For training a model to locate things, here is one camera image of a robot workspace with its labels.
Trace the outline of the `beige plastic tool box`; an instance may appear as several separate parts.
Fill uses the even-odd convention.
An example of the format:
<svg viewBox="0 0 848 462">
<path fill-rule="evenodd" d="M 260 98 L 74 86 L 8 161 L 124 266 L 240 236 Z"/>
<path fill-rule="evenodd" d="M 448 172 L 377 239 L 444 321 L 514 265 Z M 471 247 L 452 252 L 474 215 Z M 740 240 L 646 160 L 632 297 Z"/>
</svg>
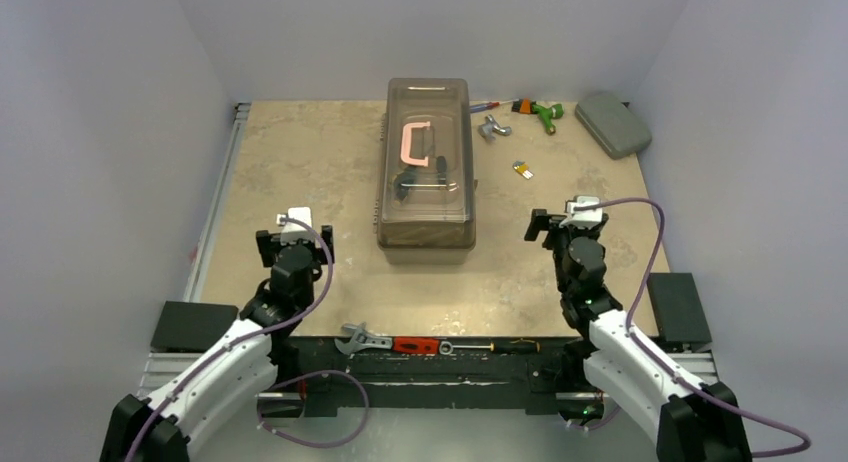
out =
<svg viewBox="0 0 848 462">
<path fill-rule="evenodd" d="M 468 85 L 393 78 L 381 133 L 376 242 L 392 264 L 464 263 L 476 245 Z"/>
</svg>

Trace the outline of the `small black handled hammer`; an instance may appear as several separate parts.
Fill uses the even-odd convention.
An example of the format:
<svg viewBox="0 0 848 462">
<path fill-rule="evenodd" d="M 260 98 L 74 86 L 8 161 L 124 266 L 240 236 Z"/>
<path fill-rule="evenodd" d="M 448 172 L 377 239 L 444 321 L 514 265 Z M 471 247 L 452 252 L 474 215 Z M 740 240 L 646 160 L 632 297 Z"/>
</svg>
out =
<svg viewBox="0 0 848 462">
<path fill-rule="evenodd" d="M 417 199 L 434 203 L 438 197 L 446 198 L 459 190 L 457 180 L 450 175 L 445 156 L 437 156 L 433 167 L 407 165 L 392 179 L 392 199 L 400 204 Z"/>
</svg>

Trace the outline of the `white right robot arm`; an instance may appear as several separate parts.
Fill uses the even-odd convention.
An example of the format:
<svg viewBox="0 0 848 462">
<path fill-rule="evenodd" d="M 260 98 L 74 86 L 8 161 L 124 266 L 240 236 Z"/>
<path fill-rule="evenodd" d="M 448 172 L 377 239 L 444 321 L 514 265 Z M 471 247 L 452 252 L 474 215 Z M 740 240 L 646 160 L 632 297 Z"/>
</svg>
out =
<svg viewBox="0 0 848 462">
<path fill-rule="evenodd" d="M 750 461 L 737 399 L 724 383 L 708 384 L 662 351 L 635 325 L 607 288 L 600 232 L 608 217 L 572 200 L 564 214 L 534 209 L 525 240 L 545 237 L 560 306 L 582 337 L 561 374 L 576 389 L 610 396 L 654 443 L 660 461 Z"/>
</svg>

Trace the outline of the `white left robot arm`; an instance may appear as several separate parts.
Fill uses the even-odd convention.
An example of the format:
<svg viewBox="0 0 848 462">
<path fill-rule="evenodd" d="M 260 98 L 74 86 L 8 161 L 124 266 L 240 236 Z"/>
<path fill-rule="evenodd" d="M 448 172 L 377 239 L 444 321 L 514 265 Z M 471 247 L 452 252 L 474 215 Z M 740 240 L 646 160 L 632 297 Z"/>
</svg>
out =
<svg viewBox="0 0 848 462">
<path fill-rule="evenodd" d="M 261 390 L 284 391 L 298 364 L 284 341 L 326 297 L 334 274 L 333 228 L 286 218 L 278 234 L 256 234 L 270 275 L 227 331 L 188 368 L 149 395 L 127 395 L 112 411 L 103 461 L 189 461 Z"/>
</svg>

